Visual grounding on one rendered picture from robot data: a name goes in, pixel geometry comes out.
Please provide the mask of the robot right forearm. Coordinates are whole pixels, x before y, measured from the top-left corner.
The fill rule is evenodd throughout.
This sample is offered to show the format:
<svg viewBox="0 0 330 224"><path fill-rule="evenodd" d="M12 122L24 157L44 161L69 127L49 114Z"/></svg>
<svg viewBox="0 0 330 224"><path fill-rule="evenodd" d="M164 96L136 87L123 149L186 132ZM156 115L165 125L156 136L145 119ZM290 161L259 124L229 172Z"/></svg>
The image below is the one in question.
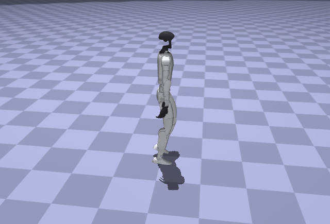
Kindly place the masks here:
<svg viewBox="0 0 330 224"><path fill-rule="evenodd" d="M162 97L162 102L165 102L165 107L169 106L169 100L170 100L170 87L171 87L171 81L167 80L165 83L164 83L164 86L163 86L163 97Z"/></svg>

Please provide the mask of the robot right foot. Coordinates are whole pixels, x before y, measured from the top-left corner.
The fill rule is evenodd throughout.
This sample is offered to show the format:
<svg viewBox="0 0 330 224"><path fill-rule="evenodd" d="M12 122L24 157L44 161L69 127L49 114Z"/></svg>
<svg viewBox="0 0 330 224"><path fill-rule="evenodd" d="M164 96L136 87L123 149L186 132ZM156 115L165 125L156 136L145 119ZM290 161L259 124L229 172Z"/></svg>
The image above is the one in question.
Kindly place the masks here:
<svg viewBox="0 0 330 224"><path fill-rule="evenodd" d="M158 163L158 164L164 164L164 165L171 165L172 162L171 161L168 161L164 158L162 158L161 160L157 160L157 157L154 157L153 160L152 160L153 163Z"/></svg>

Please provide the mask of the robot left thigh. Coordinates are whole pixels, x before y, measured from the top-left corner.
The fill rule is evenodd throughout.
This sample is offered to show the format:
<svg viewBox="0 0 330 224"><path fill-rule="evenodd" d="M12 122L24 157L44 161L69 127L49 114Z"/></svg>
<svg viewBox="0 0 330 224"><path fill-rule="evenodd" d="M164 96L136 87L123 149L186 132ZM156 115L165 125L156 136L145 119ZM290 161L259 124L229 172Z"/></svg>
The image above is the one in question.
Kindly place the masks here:
<svg viewBox="0 0 330 224"><path fill-rule="evenodd" d="M173 114L174 114L173 124L175 124L176 123L177 109L176 109L175 100L174 100L173 96L171 95L171 93L170 93L170 100L169 101L171 102L171 105L172 105L172 108L173 108Z"/></svg>

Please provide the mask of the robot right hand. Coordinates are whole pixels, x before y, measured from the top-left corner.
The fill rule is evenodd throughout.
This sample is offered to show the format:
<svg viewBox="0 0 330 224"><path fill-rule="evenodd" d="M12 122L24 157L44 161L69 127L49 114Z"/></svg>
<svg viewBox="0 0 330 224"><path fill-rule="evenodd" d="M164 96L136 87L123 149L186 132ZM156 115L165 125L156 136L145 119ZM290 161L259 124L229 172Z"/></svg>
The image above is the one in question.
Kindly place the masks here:
<svg viewBox="0 0 330 224"><path fill-rule="evenodd" d="M165 102L162 103L162 109L160 111L160 114L156 116L156 118L163 118L168 113L168 106L165 107Z"/></svg>

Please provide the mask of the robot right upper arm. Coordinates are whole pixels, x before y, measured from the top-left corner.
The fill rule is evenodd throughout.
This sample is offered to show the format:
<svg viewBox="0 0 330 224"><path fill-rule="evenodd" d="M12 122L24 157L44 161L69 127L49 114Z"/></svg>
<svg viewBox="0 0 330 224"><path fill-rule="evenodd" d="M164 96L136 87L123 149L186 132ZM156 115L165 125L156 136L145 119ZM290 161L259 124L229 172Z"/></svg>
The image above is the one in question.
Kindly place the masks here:
<svg viewBox="0 0 330 224"><path fill-rule="evenodd" d="M161 59L161 66L162 66L162 84L169 80L168 76L170 74L170 64L171 60L168 56L163 56ZM170 81L170 80L169 80ZM171 83L172 84L172 83Z"/></svg>

